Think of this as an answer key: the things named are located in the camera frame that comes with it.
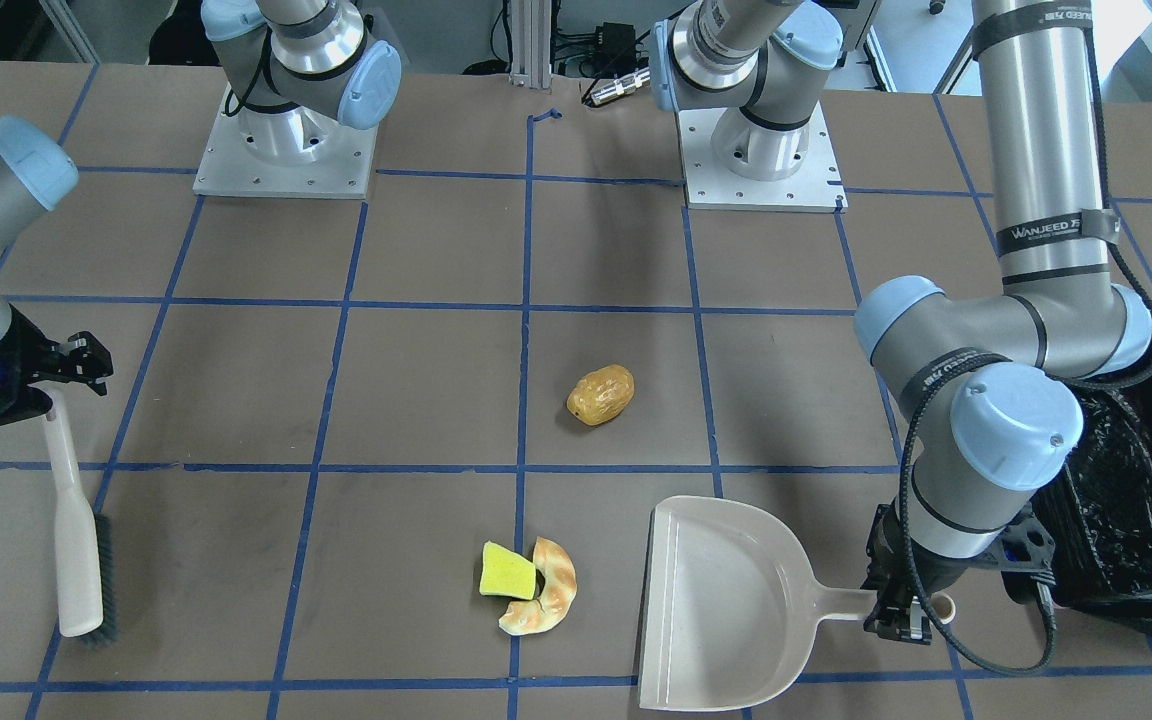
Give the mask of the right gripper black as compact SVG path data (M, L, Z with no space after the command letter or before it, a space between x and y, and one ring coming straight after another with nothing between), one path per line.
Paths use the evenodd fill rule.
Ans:
M54 401L36 382L82 382L105 396L105 379L113 374L113 356L92 333L82 331L59 343L12 309L12 324L0 340L0 427L50 414Z

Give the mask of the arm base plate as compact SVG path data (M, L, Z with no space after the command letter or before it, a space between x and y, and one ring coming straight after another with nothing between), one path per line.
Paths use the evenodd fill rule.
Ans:
M340 126L316 111L279 114L221 105L200 156L194 191L250 199L365 200L379 126Z
M737 108L682 109L676 120L690 209L849 209L823 106L791 131L756 126Z

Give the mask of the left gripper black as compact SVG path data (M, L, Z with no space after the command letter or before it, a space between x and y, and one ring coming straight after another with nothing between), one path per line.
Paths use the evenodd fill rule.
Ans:
M1032 602L1043 616L1044 641L1055 641L1055 615L1049 589L1055 541L1037 518L1032 505L1021 507L986 550L969 559L947 559L919 544L905 551L896 506L877 506L867 538L867 579L861 588L877 592L873 611L864 620L867 632L882 639L929 643L933 621L925 614L923 600L952 583L969 569L996 571L1007 596L1014 602Z

